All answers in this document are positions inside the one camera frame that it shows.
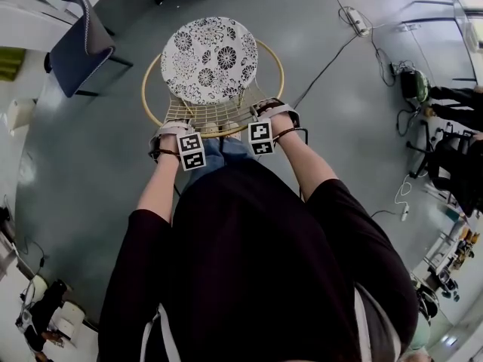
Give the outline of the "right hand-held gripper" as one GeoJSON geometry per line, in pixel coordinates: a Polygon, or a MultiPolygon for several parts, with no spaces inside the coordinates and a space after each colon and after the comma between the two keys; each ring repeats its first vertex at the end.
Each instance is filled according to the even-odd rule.
{"type": "Polygon", "coordinates": [[[299,114],[275,97],[261,100],[251,107],[253,121],[248,124],[248,142],[254,155],[270,155],[275,151],[278,137],[273,133],[272,119],[283,113],[290,117],[292,129],[300,127],[299,114]]]}

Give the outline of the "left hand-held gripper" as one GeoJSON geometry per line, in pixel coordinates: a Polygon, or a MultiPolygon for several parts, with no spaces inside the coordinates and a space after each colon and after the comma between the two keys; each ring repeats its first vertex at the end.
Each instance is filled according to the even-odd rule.
{"type": "Polygon", "coordinates": [[[206,166],[205,148],[201,134],[195,132],[191,121],[167,121],[149,141],[149,156],[155,162],[161,155],[172,155],[182,164],[184,171],[191,171],[206,166]],[[161,146],[162,137],[176,138],[177,151],[161,146]]]}

